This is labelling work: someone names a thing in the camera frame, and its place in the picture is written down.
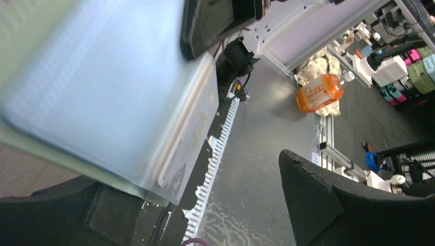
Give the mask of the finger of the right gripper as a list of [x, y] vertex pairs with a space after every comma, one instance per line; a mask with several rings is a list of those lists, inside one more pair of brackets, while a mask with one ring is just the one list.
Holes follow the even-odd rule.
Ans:
[[264, 16], [261, 0], [184, 1], [181, 51], [195, 60], [214, 44]]

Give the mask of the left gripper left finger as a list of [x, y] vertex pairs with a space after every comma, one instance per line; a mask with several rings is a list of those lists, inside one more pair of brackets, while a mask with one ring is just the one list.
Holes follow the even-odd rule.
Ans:
[[163, 211], [80, 176], [1, 198], [1, 245], [163, 245]]

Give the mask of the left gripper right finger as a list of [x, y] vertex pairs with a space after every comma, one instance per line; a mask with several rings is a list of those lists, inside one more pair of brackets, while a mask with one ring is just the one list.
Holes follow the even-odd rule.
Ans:
[[282, 189], [297, 245], [434, 245], [434, 198], [378, 190], [279, 154]]

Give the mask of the green card holder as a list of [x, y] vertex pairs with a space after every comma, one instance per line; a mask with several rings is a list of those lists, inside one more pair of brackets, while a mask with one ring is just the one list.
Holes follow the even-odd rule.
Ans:
[[205, 53], [174, 1], [2, 1], [1, 143], [161, 206], [157, 183]]

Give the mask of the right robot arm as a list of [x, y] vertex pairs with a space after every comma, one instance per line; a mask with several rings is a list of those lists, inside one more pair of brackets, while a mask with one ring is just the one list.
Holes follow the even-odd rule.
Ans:
[[174, 1], [181, 52], [194, 61], [229, 38], [211, 57], [209, 86], [223, 94], [266, 58], [283, 73], [380, 7], [381, 1]]

